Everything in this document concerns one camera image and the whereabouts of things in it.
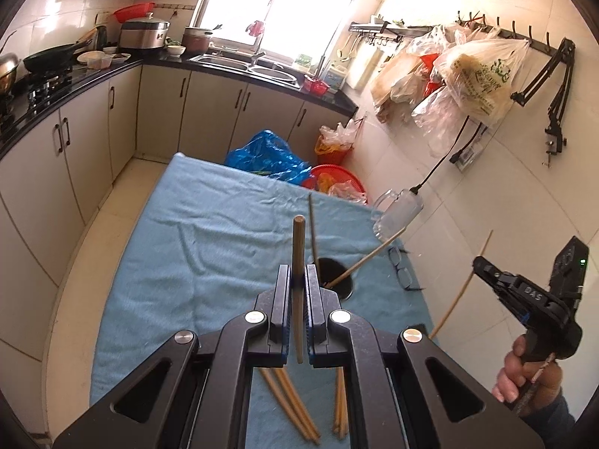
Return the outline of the right hand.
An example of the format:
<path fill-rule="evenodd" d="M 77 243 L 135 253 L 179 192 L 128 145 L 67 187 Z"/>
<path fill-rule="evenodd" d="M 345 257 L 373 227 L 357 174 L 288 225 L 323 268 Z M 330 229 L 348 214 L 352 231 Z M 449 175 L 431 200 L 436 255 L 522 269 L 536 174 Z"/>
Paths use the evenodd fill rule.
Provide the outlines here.
<path fill-rule="evenodd" d="M 542 362 L 524 362 L 526 351 L 525 336 L 519 336 L 512 350 L 506 354 L 504 367 L 496 376 L 492 395 L 500 402 L 513 403 L 519 397 L 520 389 L 532 381 L 540 370 Z M 528 404 L 528 409 L 537 410 L 549 406 L 562 392 L 562 368 L 555 361 L 548 364 L 537 377 L 537 391 Z"/>

